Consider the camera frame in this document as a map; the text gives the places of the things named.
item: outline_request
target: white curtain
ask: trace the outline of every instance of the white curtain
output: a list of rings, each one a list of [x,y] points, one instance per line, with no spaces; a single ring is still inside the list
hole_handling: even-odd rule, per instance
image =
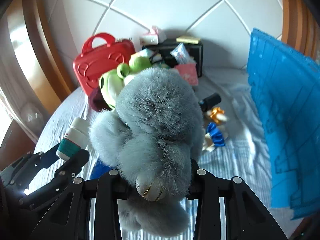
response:
[[[49,120],[15,56],[7,17],[0,19],[0,100],[35,143]]]

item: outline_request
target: green frog plush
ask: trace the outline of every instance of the green frog plush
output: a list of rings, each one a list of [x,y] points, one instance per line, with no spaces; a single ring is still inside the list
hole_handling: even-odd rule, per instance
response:
[[[127,85],[140,71],[152,67],[147,57],[136,57],[130,60],[129,65],[121,63],[117,69],[104,73],[99,79],[101,94],[105,102],[114,109],[116,98],[125,85]]]

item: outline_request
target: silver screw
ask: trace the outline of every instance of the silver screw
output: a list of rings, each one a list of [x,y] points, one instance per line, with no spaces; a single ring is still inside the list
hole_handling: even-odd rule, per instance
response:
[[[203,176],[203,175],[206,174],[205,170],[203,170],[203,169],[197,170],[197,173],[198,173],[199,175],[201,175],[201,176]]]
[[[73,180],[73,183],[74,184],[80,184],[82,182],[82,178],[75,178],[74,180]]]
[[[119,171],[117,171],[116,169],[113,169],[113,170],[109,171],[109,174],[111,176],[116,176],[118,173],[119,173]]]
[[[233,182],[236,184],[240,184],[242,182],[242,179],[240,177],[234,177]]]

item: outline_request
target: bottle cap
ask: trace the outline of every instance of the bottle cap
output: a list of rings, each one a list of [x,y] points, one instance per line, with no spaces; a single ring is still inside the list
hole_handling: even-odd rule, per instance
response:
[[[77,130],[79,130],[80,132],[82,132],[85,135],[89,134],[89,122],[87,120],[84,120],[80,117],[76,117],[70,127],[75,128]]]

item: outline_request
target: blue bin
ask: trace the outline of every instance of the blue bin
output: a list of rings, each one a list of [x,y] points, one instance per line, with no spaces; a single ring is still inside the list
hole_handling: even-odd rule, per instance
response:
[[[320,68],[254,29],[247,65],[272,171],[272,207],[294,218],[320,210]]]

